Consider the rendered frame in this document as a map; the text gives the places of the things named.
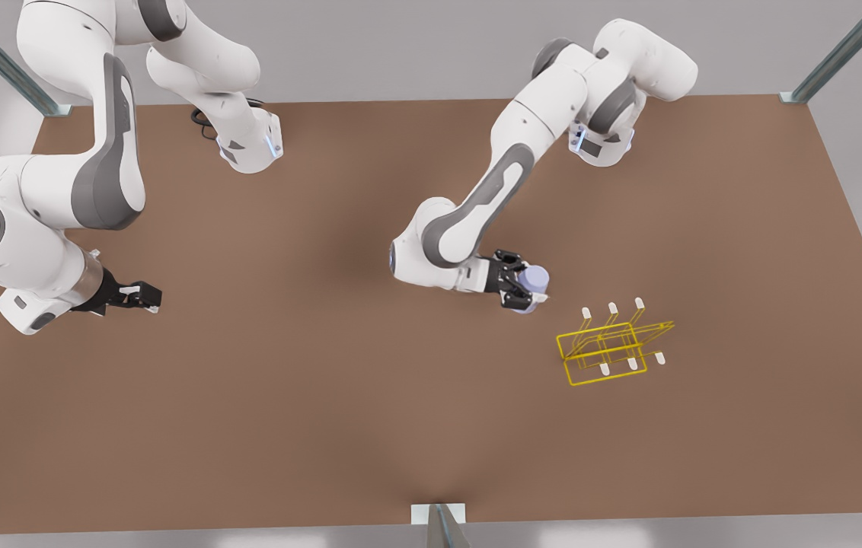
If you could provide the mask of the pale lilac cup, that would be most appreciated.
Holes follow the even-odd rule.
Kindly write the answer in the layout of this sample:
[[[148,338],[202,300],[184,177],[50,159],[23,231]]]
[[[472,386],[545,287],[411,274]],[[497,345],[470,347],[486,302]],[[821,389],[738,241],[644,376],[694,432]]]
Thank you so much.
[[[540,301],[536,301],[536,294],[546,294],[546,290],[549,285],[550,276],[548,271],[542,267],[541,265],[528,265],[525,270],[518,272],[516,275],[516,280],[525,290],[528,290],[533,294],[531,305],[524,310],[516,310],[518,314],[528,314],[531,313],[535,308],[538,307]]]

